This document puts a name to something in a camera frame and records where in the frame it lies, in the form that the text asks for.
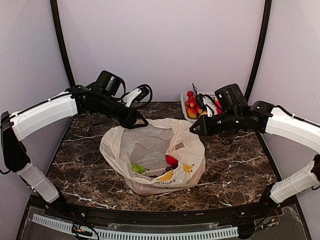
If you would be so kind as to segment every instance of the white wall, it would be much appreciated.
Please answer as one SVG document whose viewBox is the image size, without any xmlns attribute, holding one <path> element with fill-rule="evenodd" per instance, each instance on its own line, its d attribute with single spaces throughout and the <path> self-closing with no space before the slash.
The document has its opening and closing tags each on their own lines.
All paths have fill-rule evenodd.
<svg viewBox="0 0 320 240">
<path fill-rule="evenodd" d="M 79 84 L 107 70 L 128 90 L 150 84 L 155 101 L 178 101 L 191 83 L 202 91 L 235 82 L 246 88 L 264 0 L 58 2 Z"/>
<path fill-rule="evenodd" d="M 50 1 L 0 0 L 0 113 L 22 110 L 68 87 Z M 47 171 L 67 121 L 31 135 L 25 146 Z M 6 170 L 0 150 L 0 168 Z M 31 191 L 14 174 L 0 175 L 0 238 L 16 239 Z"/>
<path fill-rule="evenodd" d="M 250 99 L 279 104 L 320 123 L 320 2 L 273 1 L 265 48 Z M 265 135 L 283 178 L 305 166 L 316 154 L 287 139 Z M 298 196 L 312 239 L 320 239 L 320 190 Z"/>
</svg>

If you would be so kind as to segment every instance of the white container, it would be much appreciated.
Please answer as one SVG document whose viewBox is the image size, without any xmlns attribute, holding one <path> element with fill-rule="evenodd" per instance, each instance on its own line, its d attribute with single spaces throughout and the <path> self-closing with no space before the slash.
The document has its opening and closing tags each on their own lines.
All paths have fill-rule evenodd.
<svg viewBox="0 0 320 240">
<path fill-rule="evenodd" d="M 210 97 L 212 97 L 213 99 L 215 99 L 215 97 L 216 97 L 214 91 L 199 91 L 198 94 L 206 94 L 206 95 L 209 95 Z M 188 118 L 188 115 L 187 115 L 185 102 L 188 100 L 189 100 L 189 97 L 187 96 L 187 92 L 186 91 L 182 92 L 180 95 L 180 101 L 181 101 L 181 107 L 182 107 L 182 112 L 183 112 L 184 118 L 191 123 L 195 123 L 197 121 L 197 119 Z"/>
</svg>

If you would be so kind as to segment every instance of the open bag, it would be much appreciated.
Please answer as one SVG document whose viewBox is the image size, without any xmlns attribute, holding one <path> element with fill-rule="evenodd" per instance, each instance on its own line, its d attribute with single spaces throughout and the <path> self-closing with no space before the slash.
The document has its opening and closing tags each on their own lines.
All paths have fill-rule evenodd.
<svg viewBox="0 0 320 240">
<path fill-rule="evenodd" d="M 146 127 L 129 130 L 117 126 L 107 131 L 100 144 L 103 157 L 140 195 L 197 185 L 205 172 L 206 159 L 205 147 L 198 135 L 189 131 L 192 124 L 172 118 L 147 121 Z M 176 169 L 165 172 L 170 166 L 166 155 L 178 160 Z M 132 164 L 143 166 L 145 172 L 133 171 Z"/>
</svg>

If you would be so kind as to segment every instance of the marble countertop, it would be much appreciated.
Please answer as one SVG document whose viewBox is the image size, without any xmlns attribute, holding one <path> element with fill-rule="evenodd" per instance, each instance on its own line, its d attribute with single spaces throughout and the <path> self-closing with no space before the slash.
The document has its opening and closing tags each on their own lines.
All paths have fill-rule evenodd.
<svg viewBox="0 0 320 240">
<path fill-rule="evenodd" d="M 146 119 L 184 119 L 179 102 L 155 102 L 140 111 Z M 118 122 L 101 114 L 77 115 L 48 173 L 69 203 L 130 211 L 190 211 L 259 201 L 276 176 L 254 132 L 240 131 L 230 145 L 200 137 L 206 170 L 197 186 L 171 193 L 134 193 L 107 163 L 99 146 Z"/>
</svg>

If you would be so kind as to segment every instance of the yellow banana print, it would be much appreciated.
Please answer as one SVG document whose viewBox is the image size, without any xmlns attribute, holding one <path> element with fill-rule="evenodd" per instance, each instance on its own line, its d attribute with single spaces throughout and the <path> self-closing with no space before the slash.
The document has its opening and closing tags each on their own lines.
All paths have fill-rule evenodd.
<svg viewBox="0 0 320 240">
<path fill-rule="evenodd" d="M 194 168 L 194 164 L 192 164 L 192 165 L 187 165 L 187 164 L 184 164 L 184 163 L 182 163 L 182 165 L 183 165 L 183 170 L 186 172 L 186 173 L 188 173 L 188 174 L 190 174 L 190 173 L 192 173 L 192 169 Z"/>
<path fill-rule="evenodd" d="M 159 181 L 168 181 L 172 178 L 172 176 L 174 175 L 174 171 L 167 171 L 162 177 L 160 177 L 158 180 Z"/>
</svg>

